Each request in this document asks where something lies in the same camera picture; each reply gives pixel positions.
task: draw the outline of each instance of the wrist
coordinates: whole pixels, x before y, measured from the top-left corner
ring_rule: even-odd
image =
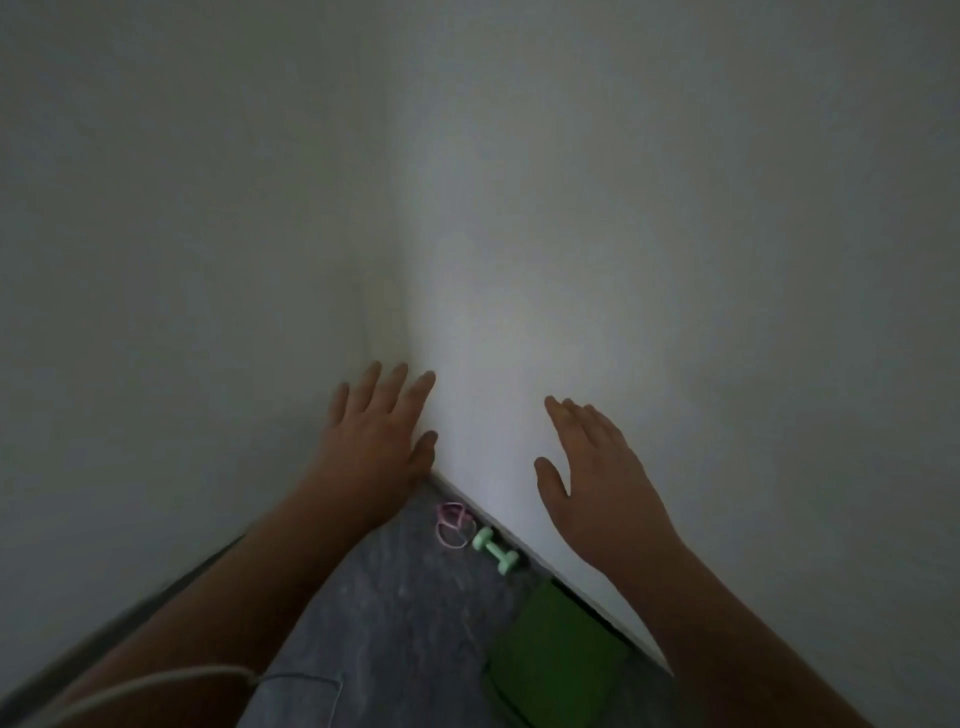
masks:
[[[359,543],[373,530],[371,518],[360,498],[343,484],[309,475],[276,508],[274,515],[291,529],[321,543]]]
[[[686,544],[679,536],[673,536],[655,544],[623,549],[601,571],[621,593],[637,588],[656,589],[663,579],[681,570],[690,556]]]

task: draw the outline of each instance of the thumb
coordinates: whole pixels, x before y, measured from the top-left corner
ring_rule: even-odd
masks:
[[[540,491],[540,498],[546,506],[546,512],[550,514],[550,520],[560,529],[567,502],[564,482],[554,464],[545,457],[537,458],[534,468],[537,470],[537,489]]]
[[[407,473],[410,480],[414,483],[427,477],[430,469],[433,467],[433,459],[436,457],[434,446],[437,445],[439,435],[430,430],[424,432],[407,460]]]

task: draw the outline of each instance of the gray floor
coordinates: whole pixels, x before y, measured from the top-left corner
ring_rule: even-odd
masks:
[[[545,578],[504,578],[494,560],[434,539],[440,496],[418,493],[356,548],[310,603],[272,670],[343,675],[333,725],[504,726],[480,691],[487,648]],[[334,690],[281,680],[263,686],[242,728],[324,726]],[[632,656],[601,726],[674,726],[672,679]]]

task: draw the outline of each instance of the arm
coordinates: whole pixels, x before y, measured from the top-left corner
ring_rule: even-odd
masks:
[[[630,602],[681,686],[718,725],[868,726],[689,550],[623,434],[590,405],[547,398],[570,495],[536,462],[550,518]]]
[[[411,449],[434,376],[403,395],[405,365],[377,386],[374,363],[330,406],[320,456],[298,488],[183,594],[58,699],[69,704],[152,672],[210,664],[262,673],[347,552],[396,514],[433,464],[435,432]],[[71,726],[232,726],[252,694],[215,676],[150,688],[78,716]]]

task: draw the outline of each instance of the forearm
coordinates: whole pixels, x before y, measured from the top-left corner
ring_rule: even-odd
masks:
[[[685,546],[612,581],[718,725],[869,725]]]
[[[263,672],[365,528],[325,488],[300,488],[58,700],[73,702],[153,672],[227,664]],[[233,726],[252,690],[208,677],[119,698],[71,725]]]

